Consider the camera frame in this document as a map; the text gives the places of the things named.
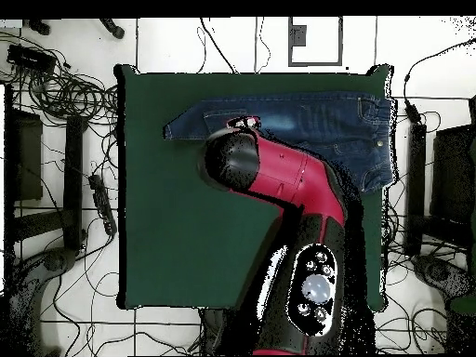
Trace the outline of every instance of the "jeans pocket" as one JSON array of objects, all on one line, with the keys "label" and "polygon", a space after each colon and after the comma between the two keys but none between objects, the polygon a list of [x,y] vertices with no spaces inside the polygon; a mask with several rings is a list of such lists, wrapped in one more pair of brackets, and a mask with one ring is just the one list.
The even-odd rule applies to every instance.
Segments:
[{"label": "jeans pocket", "polygon": [[368,154],[374,149],[372,141],[355,140],[334,144],[334,151],[337,156]]},{"label": "jeans pocket", "polygon": [[375,101],[367,98],[358,98],[357,114],[359,119],[372,125],[385,125],[390,121],[391,105],[384,101],[377,105]]},{"label": "jeans pocket", "polygon": [[225,128],[227,126],[227,122],[231,119],[244,115],[248,115],[247,110],[244,108],[239,108],[236,110],[214,110],[204,112],[204,121],[208,132],[212,134],[222,128]]},{"label": "jeans pocket", "polygon": [[374,192],[392,183],[391,163],[384,162],[366,171],[362,176],[361,191]]}]

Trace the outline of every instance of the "black cable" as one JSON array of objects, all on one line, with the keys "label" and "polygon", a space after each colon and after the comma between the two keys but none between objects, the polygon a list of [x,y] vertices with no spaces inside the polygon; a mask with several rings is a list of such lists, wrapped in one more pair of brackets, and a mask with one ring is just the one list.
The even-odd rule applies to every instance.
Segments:
[{"label": "black cable", "polygon": [[[89,236],[89,228],[91,227],[91,225],[96,221],[96,220],[99,220],[99,218],[95,218],[93,220],[91,220],[91,222],[89,223],[89,225],[87,226],[87,236]],[[81,260],[82,258],[85,258],[86,256],[90,256],[92,255],[93,253],[96,253],[99,251],[99,254],[96,256],[96,258],[94,259],[94,261],[91,263],[91,265],[89,266],[89,268],[87,269],[88,271],[91,269],[91,267],[94,265],[94,263],[96,263],[97,259],[99,258],[100,256],[100,252],[106,248],[113,240],[113,237],[110,237],[109,240],[106,242],[106,244],[104,244],[103,246],[99,247],[98,249],[92,251],[92,252],[89,252],[87,254],[85,254],[84,256],[80,257],[80,258],[76,258],[75,261],[79,261]],[[81,278],[83,278],[83,276],[85,276],[85,274],[83,273],[78,279],[76,279],[76,281],[70,286],[68,287],[68,289],[66,289],[66,291],[64,291],[63,293],[61,293],[61,295],[57,298],[57,300],[59,300],[63,295],[65,295],[75,284],[77,284],[79,282],[79,280]],[[46,312],[46,310],[48,310],[51,306],[53,306],[53,303],[49,304],[46,308],[44,308],[41,313],[40,313],[40,317]]]},{"label": "black cable", "polygon": [[[206,34],[208,34],[208,36],[210,37],[210,39],[214,43],[215,47],[217,48],[218,52],[224,58],[223,54],[219,50],[219,48],[218,48],[215,40],[211,36],[210,32],[205,28],[204,42],[203,42],[205,59],[206,59],[206,45],[205,45],[205,43],[206,43]],[[57,60],[57,66],[58,67],[57,67],[57,70],[53,72],[53,74],[42,74],[42,73],[37,73],[37,72],[31,72],[27,69],[22,69],[20,67],[12,68],[12,71],[8,75],[8,78],[11,80],[11,82],[14,82],[14,83],[17,83],[18,81],[20,81],[20,89],[19,89],[18,97],[20,97],[20,99],[21,99],[20,93],[21,93],[21,91],[23,91],[23,86],[27,86],[28,87],[27,91],[30,94],[31,100],[33,101],[33,105],[24,105],[24,107],[30,108],[35,113],[37,111],[42,112],[43,116],[49,122],[49,125],[47,125],[47,126],[65,127],[65,124],[59,123],[59,122],[55,121],[54,119],[59,119],[61,121],[64,121],[64,120],[66,120],[66,118],[68,116],[73,116],[73,115],[84,116],[88,120],[89,128],[91,129],[91,131],[94,134],[96,134],[98,137],[101,138],[101,149],[102,149],[102,152],[104,153],[104,160],[102,161],[101,164],[98,165],[98,167],[93,172],[96,173],[100,169],[101,174],[103,174],[103,172],[105,170],[109,169],[109,170],[111,170],[114,179],[117,179],[114,171],[112,170],[112,167],[117,169],[118,166],[112,161],[112,158],[111,158],[111,148],[114,144],[116,144],[116,141],[111,142],[111,136],[112,136],[112,133],[114,131],[114,130],[112,130],[112,127],[115,126],[115,117],[116,117],[116,113],[117,113],[117,86],[112,86],[109,89],[105,89],[102,82],[100,80],[96,79],[96,78],[89,77],[87,75],[81,75],[81,74],[72,75],[72,74],[69,73],[68,70],[66,70],[66,69],[69,69],[70,66],[67,65],[66,59],[64,58],[64,56],[62,54],[61,54],[61,56],[62,56],[64,61],[62,62],[62,66],[61,66],[61,61],[56,56],[55,50],[43,49],[41,46],[37,45],[36,43],[32,43],[32,42],[29,42],[29,43],[32,44],[33,46],[35,46],[34,50],[37,50],[38,52],[51,53],[55,57],[55,59]],[[107,123],[99,123],[98,122],[103,118],[105,118],[107,120]],[[98,133],[95,130],[94,127],[96,125],[98,125],[98,126],[109,125],[110,126],[110,132],[108,134],[106,134],[105,136],[102,136],[100,133]],[[106,139],[109,141],[108,145],[107,145],[107,148],[105,148],[105,146],[104,146],[104,141]],[[59,154],[64,154],[63,152],[50,149],[49,147],[47,147],[47,148],[49,150],[51,150],[52,152],[57,152]],[[67,163],[67,161],[65,161],[64,159],[62,159],[61,161],[65,165],[69,165],[69,163]],[[47,162],[47,163],[48,164],[49,163],[54,163],[55,166],[57,167],[57,169],[59,171],[63,172],[63,170],[58,165],[57,161],[50,161],[50,162]],[[80,172],[81,174],[83,174],[83,176],[85,178],[87,178],[87,175],[82,173],[82,171],[80,169],[75,168],[75,170]],[[54,206],[56,208],[58,208],[56,206],[56,202],[54,202],[54,200],[52,200],[52,201],[53,201]],[[91,223],[89,224],[88,230],[87,230],[88,236],[89,236],[90,225],[91,225]],[[89,282],[89,285],[91,285],[91,287],[92,287],[92,283],[90,282],[89,277],[87,276],[87,271],[92,267],[92,265],[95,264],[95,262],[97,261],[97,259],[100,256],[100,252],[107,245],[109,245],[112,242],[112,240],[113,240],[113,238],[110,238],[106,242],[105,245],[103,245],[102,247],[99,247],[99,248],[97,248],[97,249],[95,249],[91,252],[87,252],[87,250],[86,250],[85,253],[81,257],[76,259],[76,261],[79,261],[82,258],[84,258],[86,260],[86,257],[88,257],[88,256],[90,256],[94,253],[97,253],[99,251],[98,256],[95,258],[93,263],[89,266],[89,268],[87,268],[85,270],[85,273],[82,275],[82,276],[86,276],[86,278]],[[74,344],[76,343],[76,341],[77,341],[77,339],[80,335],[79,324],[81,322],[75,322],[71,318],[66,316],[62,311],[60,311],[58,309],[58,307],[56,305],[56,302],[64,294],[66,294],[75,284],[77,284],[77,282],[81,279],[81,277],[78,278],[78,280],[76,280],[72,285],[70,285],[70,287],[68,289],[63,291],[60,295],[59,295],[59,292],[60,292],[60,286],[59,286],[59,288],[57,289],[58,291],[56,292],[56,294],[53,298],[53,303],[50,304],[49,306],[47,306],[41,312],[41,314],[43,314],[47,309],[49,309],[51,306],[53,306],[57,310],[57,312],[64,319],[68,320],[71,323],[74,323],[76,325],[76,327],[78,328],[78,330],[79,330],[78,335],[74,339],[70,348],[67,350],[67,352],[66,352],[67,355],[69,355],[69,353],[71,352],[71,349],[73,348]],[[99,284],[94,289],[95,292],[94,292],[93,297],[96,295],[96,293],[98,293],[98,294],[100,294],[104,297],[107,297],[107,296],[112,297],[112,295],[105,295],[105,294],[102,294],[101,292],[99,292],[97,290],[98,286],[99,286]],[[82,347],[82,349],[80,349],[73,356],[78,355],[86,346],[88,346],[90,349],[92,349],[91,345],[92,345],[93,336],[95,334],[95,329],[96,329],[96,327],[94,325],[90,326],[88,328],[88,330],[86,332],[86,344]],[[147,335],[147,333],[137,333],[136,335],[140,335],[140,334]],[[196,350],[196,348],[198,346],[200,346],[200,345],[197,345],[197,343],[199,344],[199,342],[194,342],[192,344],[192,346],[190,347],[190,349],[191,349],[190,352]],[[181,353],[179,351],[179,349],[183,349],[183,348],[181,348],[181,347],[172,347],[171,350],[172,349],[178,350],[178,352]]]},{"label": "black cable", "polygon": [[60,292],[60,289],[61,289],[61,284],[62,284],[62,281],[63,281],[63,278],[62,278],[62,275],[59,276],[59,284],[58,284],[58,288],[56,289],[56,292],[55,292],[55,295],[53,296],[53,305],[55,307],[55,310],[56,312],[61,316],[63,317],[64,319],[70,321],[71,323],[73,323],[78,332],[76,334],[76,338],[74,339],[74,341],[72,342],[72,344],[70,345],[70,347],[68,348],[68,350],[66,350],[66,353],[64,354],[64,357],[68,357],[68,354],[70,353],[70,350],[73,348],[74,344],[76,343],[76,341],[78,340],[80,334],[81,334],[81,327],[79,326],[79,324],[77,322],[75,322],[73,319],[71,319],[69,316],[65,315],[63,312],[60,311],[60,309],[58,308],[57,304],[56,304],[56,301],[57,301],[57,296],[58,296],[58,293]]},{"label": "black cable", "polygon": [[[87,278],[86,259],[85,259],[85,274],[86,274],[86,278]],[[115,297],[115,296],[117,296],[117,294],[115,294],[115,295],[104,295],[104,294],[102,294],[102,293],[100,293],[100,292],[98,291],[98,287],[99,287],[100,283],[102,282],[102,280],[103,280],[104,278],[106,278],[108,275],[111,275],[111,274],[119,275],[119,272],[113,272],[113,271],[111,271],[111,272],[105,273],[105,274],[102,275],[102,277],[98,280],[98,284],[96,284],[95,287],[93,287],[92,283],[89,282],[89,278],[87,279],[87,281],[88,281],[89,284],[91,285],[92,289],[94,290],[93,298],[91,299],[91,322],[94,322],[94,319],[93,319],[93,307],[94,307],[94,297],[96,296],[96,294],[98,293],[98,294],[100,294],[100,295],[102,295],[102,296],[104,296],[104,297]],[[91,355],[94,355],[94,351],[93,351],[94,328],[92,328],[92,330],[93,330],[93,334],[91,334],[91,338],[90,338],[90,340],[88,341],[88,342],[90,342],[91,345],[90,345],[90,346],[88,345],[88,347],[89,347],[89,350],[91,351]]]},{"label": "black cable", "polygon": [[[202,40],[202,37],[200,36],[200,34],[198,32],[202,32],[204,34],[204,39],[203,40]],[[204,62],[202,63],[202,66],[200,66],[200,69],[197,72],[197,73],[201,73],[202,70],[204,69],[205,62],[206,62],[206,34],[200,26],[197,27],[197,35],[198,35],[199,40],[202,42],[202,45],[204,46]]]},{"label": "black cable", "polygon": [[259,41],[261,41],[261,44],[264,45],[266,47],[266,49],[268,50],[268,59],[266,60],[266,64],[264,66],[261,66],[258,70],[258,73],[261,73],[261,70],[263,70],[265,67],[268,67],[268,64],[270,63],[270,59],[271,59],[271,50],[270,48],[265,44],[265,42],[263,41],[263,38],[261,37],[261,32],[263,30],[263,24],[264,24],[264,17],[263,19],[261,20],[261,27],[259,28]]},{"label": "black cable", "polygon": [[[91,334],[91,338],[89,338],[89,335],[88,335],[89,330],[92,330],[92,332],[93,332],[93,334]],[[92,336],[94,336],[94,333],[95,333],[95,332],[96,332],[96,326],[91,325],[91,326],[88,327],[88,329],[87,329],[87,331],[86,331],[86,344],[83,345],[83,348],[81,348],[79,351],[77,351],[77,352],[76,352],[73,356],[71,356],[71,357],[76,357],[79,353],[81,353],[81,352],[85,349],[86,346],[89,346],[89,343],[90,343],[90,341],[91,341],[91,339],[92,339]]]},{"label": "black cable", "polygon": [[433,313],[438,313],[440,316],[442,316],[446,320],[446,316],[444,314],[442,314],[440,311],[435,310],[434,308],[423,308],[423,309],[421,309],[421,310],[419,310],[419,311],[417,311],[413,314],[412,319],[411,319],[412,335],[413,335],[413,338],[414,338],[414,341],[415,341],[416,348],[419,350],[419,352],[421,354],[425,354],[425,352],[421,349],[420,345],[418,344],[415,319],[420,313],[425,312],[425,311],[431,311]]},{"label": "black cable", "polygon": [[258,17],[255,17],[255,63],[253,71],[257,73],[257,61],[258,61]]},{"label": "black cable", "polygon": [[157,338],[154,338],[152,337],[150,334],[148,333],[145,333],[143,331],[138,331],[135,335],[132,335],[132,336],[128,336],[128,337],[125,337],[125,338],[121,338],[121,339],[114,339],[114,340],[111,340],[111,341],[106,341],[104,342],[99,348],[98,348],[98,351],[96,351],[94,353],[94,357],[98,357],[98,354],[100,352],[100,350],[102,349],[103,346],[107,345],[107,344],[113,344],[113,343],[118,343],[118,342],[124,342],[124,341],[127,341],[128,339],[130,338],[133,338],[134,336],[138,336],[138,335],[142,335],[142,336],[146,336],[148,338],[150,338],[152,341],[160,344],[160,345],[164,345],[164,346],[167,346],[168,348],[170,348],[171,350],[174,350],[176,353],[178,354],[182,354],[184,356],[191,356],[189,353],[187,353],[187,351],[185,350],[185,348],[181,347],[181,346],[173,346],[169,343],[166,343],[164,341],[161,341]]},{"label": "black cable", "polygon": [[[406,345],[404,348],[400,347],[400,348],[398,349],[398,348],[385,347],[385,348],[380,348],[380,349],[381,349],[381,350],[400,350],[400,351],[403,351],[403,352],[405,352],[405,353],[408,353],[407,350],[408,350],[408,349],[410,348],[410,346],[412,345],[412,338],[410,337],[410,316],[408,315],[408,312],[406,311],[406,309],[405,309],[399,302],[397,302],[393,297],[391,297],[391,296],[389,296],[389,295],[387,295],[387,297],[388,297],[391,301],[393,301],[395,304],[397,304],[397,306],[399,306],[399,307],[402,309],[402,311],[404,312],[404,314],[405,314],[405,316],[406,316],[407,328],[408,328],[408,336],[409,336],[410,341],[409,341],[408,345]],[[386,337],[386,336],[381,332],[381,327],[382,327],[383,325],[381,325],[380,327],[377,327],[376,330],[377,330],[378,332],[380,332],[380,334],[382,334],[384,337]]]},{"label": "black cable", "polygon": [[233,69],[233,67],[231,66],[230,62],[225,58],[225,55],[223,55],[223,53],[221,52],[221,50],[219,49],[217,43],[215,42],[215,40],[213,39],[213,36],[212,34],[208,31],[208,29],[205,27],[205,24],[204,24],[204,19],[203,18],[200,18],[200,22],[202,23],[202,27],[204,28],[205,32],[208,34],[208,37],[210,37],[210,40],[212,40],[212,43],[213,45],[215,46],[215,48],[217,49],[218,53],[220,54],[220,56],[223,58],[223,60],[226,61],[226,63],[228,64],[228,67],[230,67],[230,70],[232,73],[236,73],[236,71]]},{"label": "black cable", "polygon": [[408,80],[410,79],[410,74],[412,72],[412,70],[414,69],[415,66],[417,66],[419,63],[421,63],[422,61],[425,61],[425,60],[428,60],[428,59],[431,59],[431,58],[435,58],[437,56],[440,56],[442,55],[443,53],[445,52],[448,52],[449,50],[451,49],[454,49],[458,46],[467,46],[467,45],[470,45],[470,44],[473,44],[476,42],[476,38],[471,38],[470,40],[468,41],[465,41],[463,43],[459,43],[459,44],[455,44],[453,46],[449,46],[447,49],[444,49],[438,53],[435,53],[434,55],[430,55],[430,56],[427,56],[426,58],[423,58],[423,59],[420,59],[419,61],[417,61],[415,64],[412,65],[412,67],[410,67],[410,70],[408,71],[407,75],[405,76],[404,78],[404,83],[403,83],[403,98],[404,98],[404,101],[405,101],[405,105],[408,107],[410,106],[410,101],[408,101],[408,98],[406,97],[406,83],[408,82]]},{"label": "black cable", "polygon": [[[437,125],[434,129],[427,131],[427,134],[429,134],[429,133],[434,133],[434,132],[437,131],[437,130],[440,128],[440,126],[442,125],[442,116],[440,115],[439,112],[436,112],[436,111],[425,111],[425,112],[421,112],[421,113],[420,113],[420,115],[425,118],[425,123],[424,123],[423,125],[425,125],[425,124],[427,123],[427,116],[426,116],[426,115],[429,114],[429,113],[434,113],[435,115],[438,116],[438,125]],[[406,121],[406,120],[408,119],[408,116],[407,116],[407,115],[398,115],[398,116],[403,116],[404,119],[398,121],[398,122],[397,122],[397,125],[398,125],[399,123],[401,123],[401,122],[403,122],[403,121]]]}]

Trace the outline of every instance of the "jeans waistband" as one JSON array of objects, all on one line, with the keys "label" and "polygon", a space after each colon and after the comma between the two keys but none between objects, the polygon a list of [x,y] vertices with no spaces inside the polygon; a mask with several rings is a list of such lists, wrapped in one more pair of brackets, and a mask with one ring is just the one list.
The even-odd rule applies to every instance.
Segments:
[{"label": "jeans waistband", "polygon": [[206,139],[244,115],[261,130],[348,168],[362,192],[392,182],[390,119],[396,101],[336,91],[229,96],[199,101],[164,129],[166,139]]}]

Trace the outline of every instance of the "blue jeans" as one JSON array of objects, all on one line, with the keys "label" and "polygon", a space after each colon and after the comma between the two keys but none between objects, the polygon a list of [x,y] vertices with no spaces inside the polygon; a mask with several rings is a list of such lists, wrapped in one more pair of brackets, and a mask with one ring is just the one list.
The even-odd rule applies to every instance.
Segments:
[{"label": "blue jeans", "polygon": [[261,131],[346,167],[363,193],[392,183],[391,99],[363,92],[290,93],[199,101],[165,126],[166,139],[206,139],[244,115],[260,118]]}]

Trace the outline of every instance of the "green table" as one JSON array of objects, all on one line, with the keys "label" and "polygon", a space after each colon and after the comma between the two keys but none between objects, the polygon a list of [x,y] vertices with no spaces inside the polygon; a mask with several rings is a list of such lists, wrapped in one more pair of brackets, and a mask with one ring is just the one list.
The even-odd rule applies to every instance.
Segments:
[{"label": "green table", "polygon": [[[206,186],[196,173],[202,141],[165,141],[165,124],[195,102],[230,94],[354,90],[385,97],[388,67],[369,75],[139,74],[116,66],[121,189],[120,297],[137,306],[232,307],[275,207]],[[378,311],[382,192],[362,196],[368,304]]]}]

